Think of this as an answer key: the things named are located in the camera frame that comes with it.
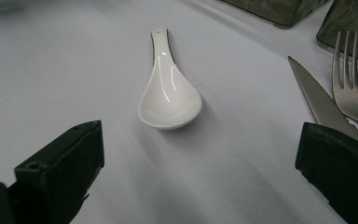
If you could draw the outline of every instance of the white ceramic spoon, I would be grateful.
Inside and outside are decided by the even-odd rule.
[[[152,31],[152,39],[153,72],[139,103],[138,115],[153,128],[176,129],[200,113],[202,100],[173,61],[167,29]]]

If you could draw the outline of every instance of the spoon bowl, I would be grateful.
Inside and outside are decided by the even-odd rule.
[[[138,107],[140,120],[160,130],[180,128],[192,121],[202,108],[199,92],[173,61],[167,29],[152,32],[154,65]]]

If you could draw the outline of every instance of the fork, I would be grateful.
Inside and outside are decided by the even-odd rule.
[[[354,34],[353,53],[351,63],[351,74],[349,73],[348,64],[348,42],[350,38],[350,31],[346,34],[343,71],[339,71],[339,43],[341,32],[338,32],[336,49],[333,59],[333,94],[338,108],[347,117],[353,119],[358,123],[358,68],[357,68],[357,31]]]

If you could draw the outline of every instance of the knife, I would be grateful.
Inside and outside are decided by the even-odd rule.
[[[350,124],[319,82],[292,57],[288,57],[298,84],[307,99],[310,110],[317,122],[335,129],[358,141],[358,130]]]

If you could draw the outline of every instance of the white surface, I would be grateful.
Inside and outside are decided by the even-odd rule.
[[[314,119],[287,61],[331,93],[333,55],[315,39],[329,6],[289,30],[214,0],[39,0],[1,13],[0,181],[101,119],[105,167],[74,224],[344,223],[295,169]],[[204,103],[174,131],[137,116],[160,27]]]
[[[199,92],[173,61],[167,29],[152,31],[153,71],[138,107],[141,121],[159,130],[173,130],[194,120],[202,109]]]

